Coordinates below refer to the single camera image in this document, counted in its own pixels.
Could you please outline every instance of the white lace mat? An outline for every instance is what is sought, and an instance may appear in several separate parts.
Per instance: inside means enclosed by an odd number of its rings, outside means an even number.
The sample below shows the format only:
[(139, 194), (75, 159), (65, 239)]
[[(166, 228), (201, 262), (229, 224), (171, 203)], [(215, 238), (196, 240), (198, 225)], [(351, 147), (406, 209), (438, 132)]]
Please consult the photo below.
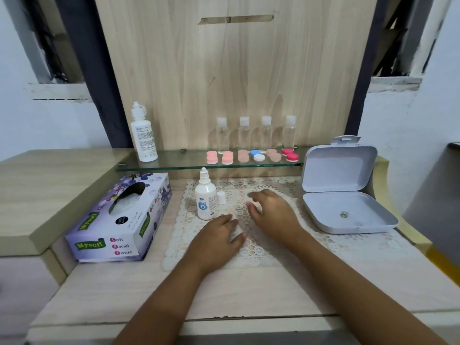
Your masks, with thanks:
[[(279, 244), (269, 239), (251, 220), (246, 208), (247, 193), (270, 189), (282, 196), (294, 209), (302, 227), (323, 246), (344, 261), (398, 261), (420, 255), (396, 230), (379, 234), (330, 235), (320, 231), (308, 216), (302, 200), (304, 194), (300, 177), (215, 179), (217, 191), (225, 191), (226, 204), (217, 205), (217, 214), (232, 213), (239, 225), (231, 239), (241, 231), (247, 234), (239, 253), (226, 268), (245, 266), (281, 265), (280, 258), (289, 254)], [(198, 180), (187, 183), (179, 214), (166, 250), (163, 268), (172, 270), (184, 256), (196, 234), (207, 223), (196, 214), (195, 186)]]

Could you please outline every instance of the white bottle cap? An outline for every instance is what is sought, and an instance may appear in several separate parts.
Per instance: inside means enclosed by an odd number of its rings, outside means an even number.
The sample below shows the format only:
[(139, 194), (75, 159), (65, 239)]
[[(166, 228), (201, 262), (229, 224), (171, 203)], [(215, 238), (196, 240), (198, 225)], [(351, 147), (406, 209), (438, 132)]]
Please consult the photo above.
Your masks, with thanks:
[(240, 117), (240, 126), (249, 126), (249, 117)]
[(218, 127), (227, 127), (227, 117), (217, 117)]
[(217, 204), (224, 205), (225, 202), (225, 191), (217, 191)]
[(292, 115), (286, 116), (286, 124), (295, 125), (295, 116), (292, 116)]
[(207, 172), (207, 169), (205, 167), (203, 167), (200, 171), (200, 183), (201, 184), (207, 184), (207, 183), (210, 183), (210, 179), (209, 179), (209, 173)]
[(263, 156), (262, 154), (256, 154), (256, 155), (254, 155), (254, 161), (256, 161), (256, 162), (262, 162), (263, 160), (265, 160), (265, 156)]
[(145, 108), (145, 106), (140, 105), (138, 102), (134, 102), (131, 112), (135, 121), (145, 120), (147, 109)]
[(270, 126), (271, 125), (271, 116), (262, 116), (262, 125)]

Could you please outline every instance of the yellow stripe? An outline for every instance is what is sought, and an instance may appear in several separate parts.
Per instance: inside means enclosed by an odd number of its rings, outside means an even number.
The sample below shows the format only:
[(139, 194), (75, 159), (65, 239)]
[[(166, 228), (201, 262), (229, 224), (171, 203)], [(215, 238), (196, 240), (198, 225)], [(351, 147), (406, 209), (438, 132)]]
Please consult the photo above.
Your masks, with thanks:
[(460, 268), (457, 265), (448, 260), (444, 254), (433, 246), (426, 252), (426, 257), (460, 287)]

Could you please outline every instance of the right hand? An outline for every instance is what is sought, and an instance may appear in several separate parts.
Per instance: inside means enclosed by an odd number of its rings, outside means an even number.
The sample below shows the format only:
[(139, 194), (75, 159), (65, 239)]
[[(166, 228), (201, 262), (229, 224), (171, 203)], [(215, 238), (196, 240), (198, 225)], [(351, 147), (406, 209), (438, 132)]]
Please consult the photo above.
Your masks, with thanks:
[(259, 228), (285, 247), (291, 246), (307, 232), (300, 226), (294, 210), (273, 191), (250, 192), (247, 196), (260, 203), (262, 213), (252, 202), (246, 202), (247, 210)]

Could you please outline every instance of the white flip cap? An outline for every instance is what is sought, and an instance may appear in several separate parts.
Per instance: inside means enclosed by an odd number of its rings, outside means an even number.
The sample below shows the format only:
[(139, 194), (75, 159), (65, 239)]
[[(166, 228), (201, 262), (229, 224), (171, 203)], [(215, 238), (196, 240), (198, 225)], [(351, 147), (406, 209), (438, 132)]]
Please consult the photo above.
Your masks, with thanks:
[(271, 125), (271, 116), (262, 116), (262, 125), (270, 126)]
[(224, 205), (225, 203), (225, 191), (217, 191), (217, 204)]
[(226, 127), (227, 126), (227, 117), (217, 117), (217, 126)]
[(240, 117), (240, 126), (249, 126), (249, 117)]
[(292, 115), (286, 116), (286, 124), (295, 125), (295, 116), (292, 116)]

